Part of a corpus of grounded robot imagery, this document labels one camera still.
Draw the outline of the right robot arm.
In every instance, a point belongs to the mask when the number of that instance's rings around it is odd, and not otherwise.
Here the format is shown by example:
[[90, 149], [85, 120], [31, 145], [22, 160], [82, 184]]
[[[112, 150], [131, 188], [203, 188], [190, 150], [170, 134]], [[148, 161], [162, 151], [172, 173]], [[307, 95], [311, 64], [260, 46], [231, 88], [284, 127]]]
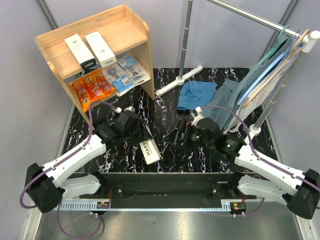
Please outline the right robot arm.
[[310, 220], [320, 202], [320, 174], [284, 165], [256, 151], [237, 136], [226, 135], [210, 118], [193, 122], [181, 119], [163, 141], [176, 147], [205, 147], [218, 156], [233, 160], [238, 166], [250, 169], [260, 179], [236, 173], [227, 185], [228, 195], [257, 196], [285, 205], [293, 214]]

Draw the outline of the orange BIC razor pack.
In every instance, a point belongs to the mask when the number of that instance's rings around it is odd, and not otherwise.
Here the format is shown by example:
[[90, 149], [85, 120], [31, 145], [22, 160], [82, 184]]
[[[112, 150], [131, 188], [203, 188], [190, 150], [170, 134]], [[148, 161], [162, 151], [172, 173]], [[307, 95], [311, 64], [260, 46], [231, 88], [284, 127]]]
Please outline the orange BIC razor pack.
[[95, 82], [99, 85], [101, 91], [103, 92], [104, 98], [109, 98], [114, 94], [116, 89], [108, 82], [101, 69], [95, 70], [93, 72], [93, 76]]
[[77, 80], [71, 82], [69, 86], [76, 93], [82, 110], [86, 113], [89, 110], [90, 105], [93, 102], [93, 99], [88, 89], [86, 88], [86, 85], [84, 83], [84, 77], [80, 77]]
[[100, 85], [96, 82], [95, 77], [92, 74], [84, 76], [83, 83], [89, 93], [91, 102], [102, 100], [105, 97]]

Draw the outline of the white Harry's box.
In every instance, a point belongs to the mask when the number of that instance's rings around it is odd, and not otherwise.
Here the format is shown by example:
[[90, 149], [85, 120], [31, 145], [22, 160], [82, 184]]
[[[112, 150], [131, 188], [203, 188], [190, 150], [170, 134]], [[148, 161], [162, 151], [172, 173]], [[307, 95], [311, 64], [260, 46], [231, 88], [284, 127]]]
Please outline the white Harry's box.
[[153, 138], [140, 142], [139, 146], [147, 165], [153, 164], [162, 159], [160, 151]]

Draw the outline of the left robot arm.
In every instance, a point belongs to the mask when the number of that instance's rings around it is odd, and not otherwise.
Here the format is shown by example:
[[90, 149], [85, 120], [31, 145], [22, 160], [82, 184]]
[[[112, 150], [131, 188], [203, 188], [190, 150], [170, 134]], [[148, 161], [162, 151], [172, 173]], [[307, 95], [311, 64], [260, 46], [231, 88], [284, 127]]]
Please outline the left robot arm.
[[123, 143], [136, 146], [152, 140], [145, 122], [131, 110], [124, 110], [117, 119], [97, 126], [91, 134], [72, 150], [42, 166], [34, 163], [26, 171], [24, 193], [41, 213], [55, 209], [62, 201], [91, 195], [104, 198], [109, 183], [98, 172], [71, 178], [70, 176], [93, 158]]

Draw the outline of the blue Gillette razor pack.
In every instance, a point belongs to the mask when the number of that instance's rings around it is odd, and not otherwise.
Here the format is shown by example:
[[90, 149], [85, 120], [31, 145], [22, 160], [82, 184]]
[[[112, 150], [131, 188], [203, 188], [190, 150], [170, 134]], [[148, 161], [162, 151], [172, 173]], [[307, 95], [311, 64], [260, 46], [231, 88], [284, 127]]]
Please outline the blue Gillette razor pack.
[[134, 82], [118, 63], [104, 68], [102, 72], [108, 82], [115, 88], [115, 93], [118, 97], [123, 96], [135, 87]]

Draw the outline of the white H box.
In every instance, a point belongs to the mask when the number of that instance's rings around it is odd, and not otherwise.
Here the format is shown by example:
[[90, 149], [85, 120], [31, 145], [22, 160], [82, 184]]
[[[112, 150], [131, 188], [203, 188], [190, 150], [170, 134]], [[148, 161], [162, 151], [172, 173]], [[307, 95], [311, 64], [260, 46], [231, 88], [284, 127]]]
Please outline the white H box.
[[98, 31], [86, 34], [84, 37], [102, 68], [117, 62], [116, 55]]
[[84, 71], [97, 65], [94, 55], [78, 34], [74, 34], [64, 41]]

